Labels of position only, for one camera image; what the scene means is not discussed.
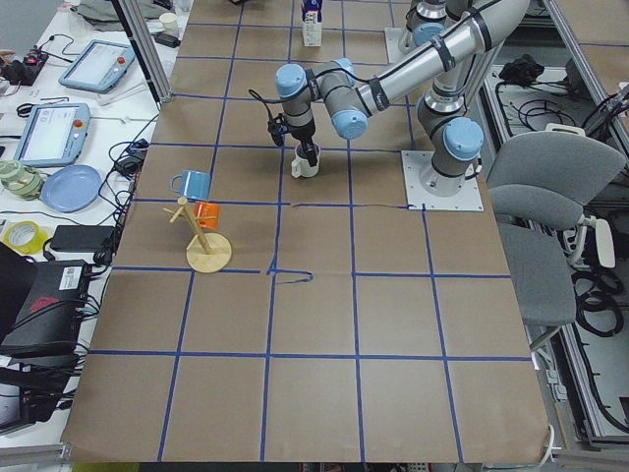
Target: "sticker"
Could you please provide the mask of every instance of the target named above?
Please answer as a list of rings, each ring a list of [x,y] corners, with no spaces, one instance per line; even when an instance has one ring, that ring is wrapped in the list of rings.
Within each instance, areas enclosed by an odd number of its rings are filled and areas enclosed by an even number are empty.
[[[78,288],[81,281],[81,269],[79,265],[64,268],[59,290],[74,290]]]
[[[316,12],[306,13],[302,33],[305,46],[321,46],[321,23],[316,20]]]

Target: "white mug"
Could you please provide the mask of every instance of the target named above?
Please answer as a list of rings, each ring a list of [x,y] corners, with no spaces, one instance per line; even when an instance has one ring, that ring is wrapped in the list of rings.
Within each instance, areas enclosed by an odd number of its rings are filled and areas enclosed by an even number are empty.
[[[315,177],[318,173],[321,148],[317,145],[314,145],[314,148],[316,149],[316,165],[311,167],[304,155],[304,152],[302,151],[302,145],[297,145],[295,147],[295,158],[291,162],[291,175],[296,179],[299,179],[300,177]]]

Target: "wooden base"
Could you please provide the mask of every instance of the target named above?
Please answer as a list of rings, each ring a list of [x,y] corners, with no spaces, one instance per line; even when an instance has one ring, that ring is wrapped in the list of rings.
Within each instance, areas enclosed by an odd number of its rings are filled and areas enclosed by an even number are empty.
[[[205,233],[205,239],[212,248],[211,254],[206,253],[195,236],[186,248],[188,264],[197,272],[218,272],[229,263],[232,258],[232,246],[224,236],[218,233]]]

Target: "wooden mug stand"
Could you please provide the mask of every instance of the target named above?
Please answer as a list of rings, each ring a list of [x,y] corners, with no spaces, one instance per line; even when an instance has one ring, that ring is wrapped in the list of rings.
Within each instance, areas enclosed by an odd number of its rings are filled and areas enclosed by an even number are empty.
[[[232,258],[232,246],[227,238],[218,233],[204,233],[199,225],[200,221],[216,216],[196,217],[185,197],[178,198],[177,204],[179,205],[177,211],[168,208],[163,210],[173,215],[169,223],[174,223],[183,215],[193,230],[195,236],[186,248],[186,259],[190,267],[197,272],[213,273],[227,266]]]

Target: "blue mug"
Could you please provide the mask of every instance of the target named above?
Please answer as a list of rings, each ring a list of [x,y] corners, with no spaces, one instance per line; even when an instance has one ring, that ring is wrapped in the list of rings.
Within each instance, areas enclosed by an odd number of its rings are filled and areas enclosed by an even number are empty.
[[[181,179],[179,188],[175,188],[175,181]],[[180,197],[186,197],[188,200],[209,199],[209,181],[210,177],[207,172],[198,170],[184,170],[181,174],[176,175],[170,181],[170,190],[179,194]]]

